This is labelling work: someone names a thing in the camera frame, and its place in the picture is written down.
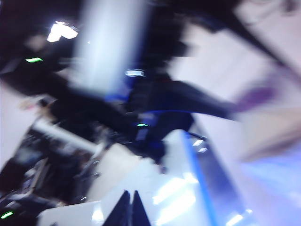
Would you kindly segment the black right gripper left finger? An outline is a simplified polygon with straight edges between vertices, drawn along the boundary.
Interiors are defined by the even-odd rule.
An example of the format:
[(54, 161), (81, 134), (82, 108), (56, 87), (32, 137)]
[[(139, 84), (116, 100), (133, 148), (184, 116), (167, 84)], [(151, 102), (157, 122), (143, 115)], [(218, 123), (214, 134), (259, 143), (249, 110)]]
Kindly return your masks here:
[(129, 223), (130, 193), (125, 190), (105, 220), (103, 226), (127, 226)]

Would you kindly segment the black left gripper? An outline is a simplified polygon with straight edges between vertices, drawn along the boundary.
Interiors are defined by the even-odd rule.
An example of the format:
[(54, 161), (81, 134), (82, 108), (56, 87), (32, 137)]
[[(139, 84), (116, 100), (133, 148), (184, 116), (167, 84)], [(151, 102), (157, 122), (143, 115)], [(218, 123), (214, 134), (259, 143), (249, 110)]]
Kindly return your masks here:
[(234, 120), (234, 105), (219, 100), (182, 81), (136, 80), (127, 99), (127, 113), (137, 119), (135, 154), (161, 162), (166, 154), (163, 139), (173, 130), (189, 131), (191, 113)]

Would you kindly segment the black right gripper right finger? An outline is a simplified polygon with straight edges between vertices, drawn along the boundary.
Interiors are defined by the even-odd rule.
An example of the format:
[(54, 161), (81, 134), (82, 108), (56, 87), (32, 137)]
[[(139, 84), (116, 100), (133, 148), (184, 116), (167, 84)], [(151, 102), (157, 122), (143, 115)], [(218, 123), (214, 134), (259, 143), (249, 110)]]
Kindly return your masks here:
[(132, 226), (151, 226), (137, 190), (134, 192), (132, 201)]

